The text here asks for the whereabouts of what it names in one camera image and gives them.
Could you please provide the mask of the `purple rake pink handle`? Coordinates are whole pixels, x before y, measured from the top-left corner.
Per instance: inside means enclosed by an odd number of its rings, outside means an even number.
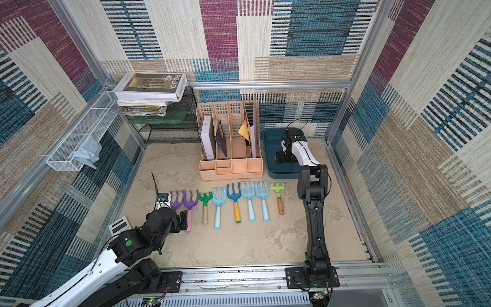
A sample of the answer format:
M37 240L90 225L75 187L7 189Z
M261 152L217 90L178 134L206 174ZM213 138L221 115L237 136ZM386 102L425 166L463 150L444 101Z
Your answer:
M170 193L171 196L171 208L174 211L177 211L179 207L183 205L183 196L180 191L172 191Z
M187 233L192 231L193 226L193 215L192 209L199 202L199 191L196 190L193 192L192 190L183 191L183 205L187 209Z

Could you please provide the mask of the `teal plastic storage box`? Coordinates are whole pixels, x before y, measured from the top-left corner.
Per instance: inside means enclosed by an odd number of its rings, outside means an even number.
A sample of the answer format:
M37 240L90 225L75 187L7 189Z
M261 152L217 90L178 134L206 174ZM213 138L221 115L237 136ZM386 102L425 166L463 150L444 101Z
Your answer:
M299 178L299 163L283 163L276 161L276 153L282 151L281 142L285 137L286 128L268 128L264 130L263 142L267 171L272 179L289 180Z

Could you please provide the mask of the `green rake wooden handle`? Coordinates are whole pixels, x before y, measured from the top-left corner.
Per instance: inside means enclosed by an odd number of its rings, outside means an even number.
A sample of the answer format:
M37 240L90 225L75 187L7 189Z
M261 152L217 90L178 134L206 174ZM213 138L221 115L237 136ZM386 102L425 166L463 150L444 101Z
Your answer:
M203 224L208 224L208 202L213 198L213 193L199 193L198 199L203 204Z

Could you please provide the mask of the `large light blue rake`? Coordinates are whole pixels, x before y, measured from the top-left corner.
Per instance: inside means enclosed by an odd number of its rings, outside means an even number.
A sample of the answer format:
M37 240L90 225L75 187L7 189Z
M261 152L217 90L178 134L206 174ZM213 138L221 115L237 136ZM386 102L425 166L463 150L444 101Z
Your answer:
M217 207L214 228L218 230L221 227L221 207L226 203L225 188L214 188L212 202Z

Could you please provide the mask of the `blue tool yellow handle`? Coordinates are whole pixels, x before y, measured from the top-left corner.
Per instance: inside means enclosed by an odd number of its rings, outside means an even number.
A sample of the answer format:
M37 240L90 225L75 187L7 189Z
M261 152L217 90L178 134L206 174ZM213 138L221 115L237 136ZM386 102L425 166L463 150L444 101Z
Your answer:
M227 197L233 201L234 205L234 217L236 224L241 223L240 209L238 200L242 196L240 187L238 187L238 191L235 190L235 184L227 185Z

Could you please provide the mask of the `lime fork wooden handle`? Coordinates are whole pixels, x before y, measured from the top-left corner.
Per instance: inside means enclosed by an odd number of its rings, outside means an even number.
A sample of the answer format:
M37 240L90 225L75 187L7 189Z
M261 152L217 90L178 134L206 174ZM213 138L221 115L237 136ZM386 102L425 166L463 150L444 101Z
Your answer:
M284 204L283 204L283 199L281 198L281 192L285 189L285 183L271 184L270 188L273 192L276 193L279 215L284 216L285 215L285 208L284 208Z

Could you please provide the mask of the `light blue fork white handle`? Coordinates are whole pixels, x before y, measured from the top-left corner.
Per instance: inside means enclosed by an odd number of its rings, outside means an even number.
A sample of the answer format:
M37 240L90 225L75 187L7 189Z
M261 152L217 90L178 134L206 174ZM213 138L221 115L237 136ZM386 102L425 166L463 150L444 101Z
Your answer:
M269 197L269 189L267 181L260 181L254 183L254 188L256 192L256 196L262 201L262 212L263 212L263 220L270 221L269 210L267 207L267 198Z

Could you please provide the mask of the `light blue rake white handle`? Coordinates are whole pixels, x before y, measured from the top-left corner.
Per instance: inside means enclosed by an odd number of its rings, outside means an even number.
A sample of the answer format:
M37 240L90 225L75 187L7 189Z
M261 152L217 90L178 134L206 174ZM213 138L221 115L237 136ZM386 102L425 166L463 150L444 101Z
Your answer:
M248 200L249 221L255 221L252 199L255 197L254 182L241 182L242 197Z

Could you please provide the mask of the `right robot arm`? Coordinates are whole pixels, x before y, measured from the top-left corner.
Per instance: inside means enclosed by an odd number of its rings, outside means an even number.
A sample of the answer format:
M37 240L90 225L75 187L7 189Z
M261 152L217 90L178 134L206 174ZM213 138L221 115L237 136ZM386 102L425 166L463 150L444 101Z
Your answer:
M328 167L310 151L305 135L298 128L287 128L281 139L279 163L299 163L297 194L306 212L308 243L304 262L304 278L308 285L331 282L331 260L323 225L324 201L330 192Z

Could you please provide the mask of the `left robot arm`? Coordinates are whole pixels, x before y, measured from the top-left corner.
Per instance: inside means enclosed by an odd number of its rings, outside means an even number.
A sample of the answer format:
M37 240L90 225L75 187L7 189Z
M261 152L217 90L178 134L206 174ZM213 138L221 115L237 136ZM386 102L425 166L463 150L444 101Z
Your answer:
M185 215L172 208L148 213L142 226L112 237L91 264L33 306L113 306L134 294L177 292L181 272L166 276L150 255L186 228Z

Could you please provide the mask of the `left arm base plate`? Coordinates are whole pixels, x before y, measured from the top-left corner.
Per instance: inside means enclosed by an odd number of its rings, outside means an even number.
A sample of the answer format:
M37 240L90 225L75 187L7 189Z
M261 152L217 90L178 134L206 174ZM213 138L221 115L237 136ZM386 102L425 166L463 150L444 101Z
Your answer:
M182 271L162 271L159 279L157 293L174 294L180 292Z

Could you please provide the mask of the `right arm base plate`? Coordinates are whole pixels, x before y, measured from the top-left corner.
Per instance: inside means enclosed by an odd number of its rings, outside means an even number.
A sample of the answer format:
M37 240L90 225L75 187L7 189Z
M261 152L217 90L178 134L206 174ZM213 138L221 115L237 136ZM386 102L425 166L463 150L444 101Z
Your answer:
M336 267L331 267L330 273L305 273L303 267L287 267L285 269L288 289L337 288L340 286Z

